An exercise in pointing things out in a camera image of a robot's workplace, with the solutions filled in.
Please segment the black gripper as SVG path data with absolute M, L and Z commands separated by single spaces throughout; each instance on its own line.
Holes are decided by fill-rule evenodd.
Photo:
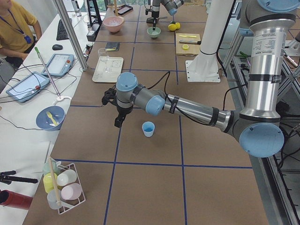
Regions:
M 151 6 L 146 9 L 146 14 L 151 12 L 151 17 L 147 18 L 146 23 L 153 24 L 153 30 L 156 30 L 156 25 L 159 20 L 160 6 Z
M 133 105 L 129 103 L 129 106 L 121 106 L 122 102 L 118 101 L 117 91 L 114 88 L 109 88 L 104 92 L 104 96 L 102 97 L 102 105 L 107 105 L 108 103 L 116 106 L 119 114 L 117 118 L 115 118 L 114 126 L 117 128 L 121 128 L 126 115 L 132 112 Z

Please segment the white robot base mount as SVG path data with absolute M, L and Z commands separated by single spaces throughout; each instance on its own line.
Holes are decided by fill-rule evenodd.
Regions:
M 234 0 L 213 0 L 211 2 L 199 54 L 194 60 L 186 61 L 188 82 L 220 82 L 217 52 L 234 5 Z

